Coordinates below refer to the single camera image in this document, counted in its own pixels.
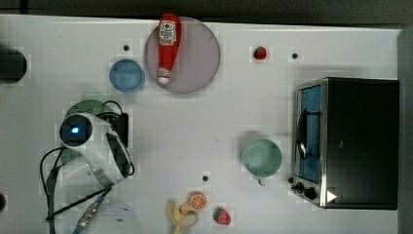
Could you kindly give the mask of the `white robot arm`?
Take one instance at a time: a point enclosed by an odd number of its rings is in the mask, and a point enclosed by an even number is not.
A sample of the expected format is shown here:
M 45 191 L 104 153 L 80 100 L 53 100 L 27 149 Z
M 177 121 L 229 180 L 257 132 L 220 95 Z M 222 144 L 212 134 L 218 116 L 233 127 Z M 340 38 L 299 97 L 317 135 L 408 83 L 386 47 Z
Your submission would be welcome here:
M 133 172 L 129 151 L 112 125 L 74 113 L 63 120 L 58 135 L 61 149 L 77 157 L 47 176 L 49 233 L 140 234 L 133 211 L 112 194 Z

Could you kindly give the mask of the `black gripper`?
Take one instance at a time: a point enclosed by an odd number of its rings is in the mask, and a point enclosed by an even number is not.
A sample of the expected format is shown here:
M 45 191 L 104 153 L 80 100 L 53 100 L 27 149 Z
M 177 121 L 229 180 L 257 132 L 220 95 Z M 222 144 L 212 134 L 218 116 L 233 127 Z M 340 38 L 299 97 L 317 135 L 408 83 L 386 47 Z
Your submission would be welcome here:
M 99 113 L 98 117 L 110 123 L 125 147 L 129 146 L 129 115 L 127 113 L 103 112 Z

